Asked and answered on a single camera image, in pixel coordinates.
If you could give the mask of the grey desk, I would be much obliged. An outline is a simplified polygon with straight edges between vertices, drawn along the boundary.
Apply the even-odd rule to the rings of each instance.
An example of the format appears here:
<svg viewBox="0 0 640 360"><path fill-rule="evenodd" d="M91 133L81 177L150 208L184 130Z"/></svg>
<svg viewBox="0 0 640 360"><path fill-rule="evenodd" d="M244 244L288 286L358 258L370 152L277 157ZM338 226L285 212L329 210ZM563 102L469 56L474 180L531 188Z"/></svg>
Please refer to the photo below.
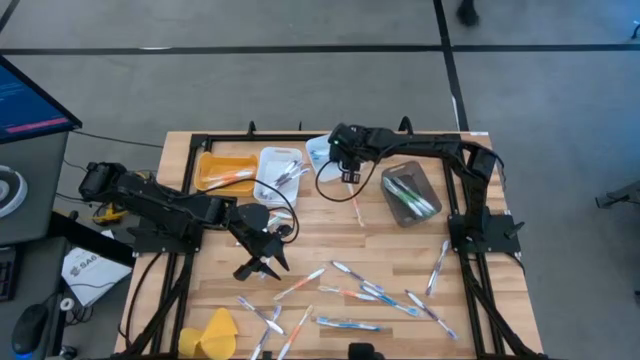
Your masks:
<svg viewBox="0 0 640 360"><path fill-rule="evenodd" d="M17 171L28 185L24 202L0 218L0 247L46 235L67 137L58 133L0 145L0 165Z"/></svg>

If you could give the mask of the narrow white plastic bin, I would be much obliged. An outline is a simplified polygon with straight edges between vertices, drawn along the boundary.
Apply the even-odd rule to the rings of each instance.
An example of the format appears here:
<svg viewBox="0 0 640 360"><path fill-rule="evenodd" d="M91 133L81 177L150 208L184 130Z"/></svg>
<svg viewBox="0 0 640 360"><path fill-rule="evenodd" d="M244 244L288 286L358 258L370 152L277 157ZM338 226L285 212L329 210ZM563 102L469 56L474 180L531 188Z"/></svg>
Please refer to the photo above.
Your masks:
<svg viewBox="0 0 640 360"><path fill-rule="evenodd" d="M300 187L300 177L284 184L279 189L272 184L278 178L285 167L293 160L300 160L303 165L303 156L300 150L294 148L265 147L260 153L257 183L254 188L254 197L262 204L269 207L286 206L287 201L294 206Z"/></svg>

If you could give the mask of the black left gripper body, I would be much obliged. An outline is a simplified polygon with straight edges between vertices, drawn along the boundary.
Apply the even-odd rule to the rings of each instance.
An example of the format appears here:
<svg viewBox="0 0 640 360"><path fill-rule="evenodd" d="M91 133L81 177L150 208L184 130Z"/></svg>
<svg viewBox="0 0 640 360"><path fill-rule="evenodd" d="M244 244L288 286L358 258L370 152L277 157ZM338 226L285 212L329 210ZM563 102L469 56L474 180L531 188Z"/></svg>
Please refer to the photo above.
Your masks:
<svg viewBox="0 0 640 360"><path fill-rule="evenodd" d="M277 247L284 248L284 242L277 233L256 230L250 226L234 224L233 236L250 255L250 259L234 271L236 280L246 280L252 273L258 273L262 256L274 258L274 250Z"/></svg>

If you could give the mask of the black rounded device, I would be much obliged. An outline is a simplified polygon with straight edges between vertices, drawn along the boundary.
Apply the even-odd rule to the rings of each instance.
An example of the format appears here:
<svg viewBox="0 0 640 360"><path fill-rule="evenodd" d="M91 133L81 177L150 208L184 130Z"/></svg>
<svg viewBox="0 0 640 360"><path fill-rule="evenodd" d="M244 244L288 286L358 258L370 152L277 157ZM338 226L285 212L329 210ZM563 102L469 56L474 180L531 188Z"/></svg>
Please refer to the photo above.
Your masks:
<svg viewBox="0 0 640 360"><path fill-rule="evenodd" d="M386 360L386 358L377 352L371 343L350 343L348 360Z"/></svg>

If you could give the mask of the computer monitor with blue screen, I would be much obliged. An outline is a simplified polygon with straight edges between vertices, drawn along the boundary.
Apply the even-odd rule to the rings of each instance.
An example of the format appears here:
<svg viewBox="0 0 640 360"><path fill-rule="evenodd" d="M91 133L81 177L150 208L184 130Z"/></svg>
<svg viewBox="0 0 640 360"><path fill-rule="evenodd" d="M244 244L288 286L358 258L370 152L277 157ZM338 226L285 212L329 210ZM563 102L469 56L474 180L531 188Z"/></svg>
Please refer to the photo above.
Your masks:
<svg viewBox="0 0 640 360"><path fill-rule="evenodd" d="M82 127L80 119L0 55L0 144Z"/></svg>

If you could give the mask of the black keyboard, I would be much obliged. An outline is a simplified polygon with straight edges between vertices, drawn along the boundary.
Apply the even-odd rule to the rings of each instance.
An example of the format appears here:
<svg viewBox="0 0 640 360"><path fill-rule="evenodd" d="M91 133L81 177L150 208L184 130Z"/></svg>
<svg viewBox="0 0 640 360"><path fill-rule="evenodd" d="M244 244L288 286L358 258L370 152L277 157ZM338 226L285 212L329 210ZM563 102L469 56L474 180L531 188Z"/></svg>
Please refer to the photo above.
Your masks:
<svg viewBox="0 0 640 360"><path fill-rule="evenodd" d="M0 248L0 302L14 297L18 256L15 247Z"/></svg>

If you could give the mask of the black computer mouse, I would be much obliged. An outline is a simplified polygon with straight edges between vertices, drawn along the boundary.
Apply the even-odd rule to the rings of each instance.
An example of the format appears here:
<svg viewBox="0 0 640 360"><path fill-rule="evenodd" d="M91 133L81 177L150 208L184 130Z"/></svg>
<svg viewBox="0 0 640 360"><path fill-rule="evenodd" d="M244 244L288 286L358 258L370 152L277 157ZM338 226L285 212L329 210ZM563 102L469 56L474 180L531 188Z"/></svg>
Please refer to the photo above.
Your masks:
<svg viewBox="0 0 640 360"><path fill-rule="evenodd" d="M19 316L11 334L11 348L18 359L30 357L38 348L48 316L43 304L30 305Z"/></svg>

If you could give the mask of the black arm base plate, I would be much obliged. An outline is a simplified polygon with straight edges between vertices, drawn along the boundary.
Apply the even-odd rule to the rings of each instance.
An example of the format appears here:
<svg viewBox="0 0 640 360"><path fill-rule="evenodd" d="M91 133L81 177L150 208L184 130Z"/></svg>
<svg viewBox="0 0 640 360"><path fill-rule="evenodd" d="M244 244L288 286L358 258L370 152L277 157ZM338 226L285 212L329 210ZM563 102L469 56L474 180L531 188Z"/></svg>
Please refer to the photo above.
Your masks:
<svg viewBox="0 0 640 360"><path fill-rule="evenodd" d="M458 253L518 253L521 251L518 232L524 225L515 223L511 215L490 215L484 232L473 238L465 230L463 215L448 219L452 248Z"/></svg>
<svg viewBox="0 0 640 360"><path fill-rule="evenodd" d="M204 227L185 215L165 214L160 218L141 217L137 227L127 231L134 236L137 253L197 252L201 247Z"/></svg>

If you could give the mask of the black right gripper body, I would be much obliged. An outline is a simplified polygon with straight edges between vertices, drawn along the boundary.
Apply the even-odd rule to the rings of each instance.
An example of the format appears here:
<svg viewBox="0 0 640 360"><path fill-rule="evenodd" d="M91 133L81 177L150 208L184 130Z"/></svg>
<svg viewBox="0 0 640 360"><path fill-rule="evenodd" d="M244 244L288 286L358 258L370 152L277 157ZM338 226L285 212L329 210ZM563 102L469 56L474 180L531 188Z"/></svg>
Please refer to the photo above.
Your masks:
<svg viewBox="0 0 640 360"><path fill-rule="evenodd" d="M367 144L369 135L369 131L363 126L344 123L338 124L330 133L329 160L337 164L343 183L360 182L362 163L379 163L381 150Z"/></svg>

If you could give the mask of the brown plastic bin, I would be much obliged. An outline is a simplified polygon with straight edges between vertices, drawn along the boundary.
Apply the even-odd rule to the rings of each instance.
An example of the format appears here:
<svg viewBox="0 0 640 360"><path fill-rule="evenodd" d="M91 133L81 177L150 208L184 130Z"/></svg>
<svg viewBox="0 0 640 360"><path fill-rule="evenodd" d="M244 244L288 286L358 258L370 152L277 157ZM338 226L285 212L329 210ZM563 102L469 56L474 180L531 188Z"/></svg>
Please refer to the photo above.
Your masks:
<svg viewBox="0 0 640 360"><path fill-rule="evenodd" d="M435 208L435 214L422 217L410 203L409 197L392 181L396 177L429 202ZM381 175L381 190L397 224L404 228L427 221L442 210L440 199L417 161L405 162L384 170Z"/></svg>

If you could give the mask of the person's foot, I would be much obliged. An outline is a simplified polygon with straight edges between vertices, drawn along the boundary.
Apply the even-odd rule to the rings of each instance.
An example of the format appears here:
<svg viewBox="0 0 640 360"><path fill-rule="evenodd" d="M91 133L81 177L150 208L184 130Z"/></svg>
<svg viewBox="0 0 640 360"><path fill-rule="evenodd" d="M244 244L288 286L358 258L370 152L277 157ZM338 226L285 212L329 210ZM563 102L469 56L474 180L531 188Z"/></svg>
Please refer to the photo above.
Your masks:
<svg viewBox="0 0 640 360"><path fill-rule="evenodd" d="M456 17L465 27L477 26L480 17L475 7L475 0L461 0L456 10Z"/></svg>

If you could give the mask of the yellow plastic bin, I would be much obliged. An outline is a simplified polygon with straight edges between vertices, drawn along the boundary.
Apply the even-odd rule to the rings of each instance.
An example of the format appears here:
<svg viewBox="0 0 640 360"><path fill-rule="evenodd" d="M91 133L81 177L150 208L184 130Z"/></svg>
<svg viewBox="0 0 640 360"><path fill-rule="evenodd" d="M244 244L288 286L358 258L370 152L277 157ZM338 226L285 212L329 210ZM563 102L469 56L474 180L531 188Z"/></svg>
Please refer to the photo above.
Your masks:
<svg viewBox="0 0 640 360"><path fill-rule="evenodd" d="M254 178L257 173L257 167L258 159L255 155L248 157L230 157L217 156L211 152L203 152L197 161L193 186L199 191L205 191L204 177L241 169L254 169L255 174L252 177ZM248 197L252 194L253 189L254 182L249 181L249 178L247 178L232 185L214 188L212 189L212 194L231 197Z"/></svg>

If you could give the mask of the yellow folded cloth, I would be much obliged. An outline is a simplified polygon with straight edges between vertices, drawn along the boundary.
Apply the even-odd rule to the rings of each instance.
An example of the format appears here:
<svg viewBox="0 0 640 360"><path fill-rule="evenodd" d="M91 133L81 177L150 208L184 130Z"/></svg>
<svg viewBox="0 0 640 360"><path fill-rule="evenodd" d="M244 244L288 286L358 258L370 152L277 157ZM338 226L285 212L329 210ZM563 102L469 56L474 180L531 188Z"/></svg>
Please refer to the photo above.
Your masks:
<svg viewBox="0 0 640 360"><path fill-rule="evenodd" d="M209 360L229 360L236 351L238 329L226 308L217 309L204 330L183 328L178 352L189 358L205 356Z"/></svg>

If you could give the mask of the black desk support beam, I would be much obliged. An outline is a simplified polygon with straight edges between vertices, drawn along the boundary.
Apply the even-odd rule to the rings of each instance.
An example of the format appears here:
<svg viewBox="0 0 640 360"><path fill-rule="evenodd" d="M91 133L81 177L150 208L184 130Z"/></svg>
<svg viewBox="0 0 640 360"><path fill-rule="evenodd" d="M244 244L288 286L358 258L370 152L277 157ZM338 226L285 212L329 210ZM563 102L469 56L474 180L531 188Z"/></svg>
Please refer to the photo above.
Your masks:
<svg viewBox="0 0 640 360"><path fill-rule="evenodd" d="M57 212L52 212L50 215L47 235L64 237L76 247L124 266L133 267L135 264L131 246L107 237Z"/></svg>

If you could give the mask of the purple toothbrush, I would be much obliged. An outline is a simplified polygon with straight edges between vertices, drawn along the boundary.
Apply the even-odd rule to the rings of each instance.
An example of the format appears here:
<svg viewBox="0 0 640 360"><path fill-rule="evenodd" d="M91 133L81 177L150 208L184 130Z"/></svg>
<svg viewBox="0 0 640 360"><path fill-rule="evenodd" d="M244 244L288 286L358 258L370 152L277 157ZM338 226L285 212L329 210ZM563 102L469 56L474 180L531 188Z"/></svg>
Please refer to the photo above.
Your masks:
<svg viewBox="0 0 640 360"><path fill-rule="evenodd" d="M285 169L283 170L283 173L274 180L272 187L279 189L284 184L298 177L302 171L302 167L303 167L302 162L292 161L285 167Z"/></svg>
<svg viewBox="0 0 640 360"><path fill-rule="evenodd" d="M256 307L254 307L253 305L251 305L244 297L242 296L238 296L237 297L237 301L248 311L254 313L256 316L258 316L262 321L265 322L265 324L268 326L269 329L275 331L276 333L280 334L280 335L285 335L286 332L274 321L271 320L270 318L268 318L261 310L257 309Z"/></svg>
<svg viewBox="0 0 640 360"><path fill-rule="evenodd" d="M279 188L276 185L276 181L277 180L283 180L287 175L289 175L289 174L291 174L291 173L293 173L295 171L298 171L300 169L300 167L301 167L301 164L302 164L302 162L300 160L291 161L287 165L287 167L283 170L283 173L274 181L274 187L275 188Z"/></svg>
<svg viewBox="0 0 640 360"><path fill-rule="evenodd" d="M432 296L435 292L435 288L436 288L436 284L437 284L437 279L438 276L441 272L442 269L442 265L444 263L444 260L447 256L447 252L450 249L451 246L451 241L450 240L445 240L441 246L441 251L440 251L440 255L434 265L433 271L431 273L431 277L429 279L429 282L427 284L427 288L425 290L425 294L427 296Z"/></svg>
<svg viewBox="0 0 640 360"><path fill-rule="evenodd" d="M281 314L281 311L282 311L282 306L281 305L277 305L274 308L274 312L273 312L273 316L272 316L272 320L273 321L276 321L278 319L278 317ZM272 332L272 329L270 327L268 327L265 330L265 332L263 333L259 343L256 345L256 347L255 347L255 349L254 349L254 351L253 351L253 353L252 353L252 355L250 357L250 360L257 360L258 359L258 356L263 351L264 346L266 345L266 342L267 342L271 332Z"/></svg>
<svg viewBox="0 0 640 360"><path fill-rule="evenodd" d="M345 273L345 274L351 276L352 278L358 280L361 284L364 284L365 286L368 286L368 287L370 287L372 289L375 289L378 292L381 292L381 293L385 292L383 287L366 280L364 277L362 277L361 275L359 275L356 272L352 271L349 267L347 267L343 263L340 263L340 262L335 261L335 260L331 260L330 263L331 263L331 265L333 265L338 270L340 270L343 273Z"/></svg>
<svg viewBox="0 0 640 360"><path fill-rule="evenodd" d="M277 185L278 187L281 187L281 186L283 186L284 184L287 184L287 183L289 183L289 182L293 181L294 179L296 179L296 178L298 178L298 177L301 177L302 175L305 175L305 174L306 174L306 173L308 173L310 170L311 170L311 168L310 168L310 167L305 167L305 168L302 168L302 169L300 169L300 170L298 170L298 171L295 171L295 172L293 172L293 173L291 173L291 174L287 175L283 180L277 180L277 181L276 181L276 185Z"/></svg>
<svg viewBox="0 0 640 360"><path fill-rule="evenodd" d="M416 294L405 289L404 292L411 299L411 301L420 308L424 313L426 313L433 321L438 323L447 335L453 339L458 340L459 337L454 330L452 330L431 308L429 308Z"/></svg>

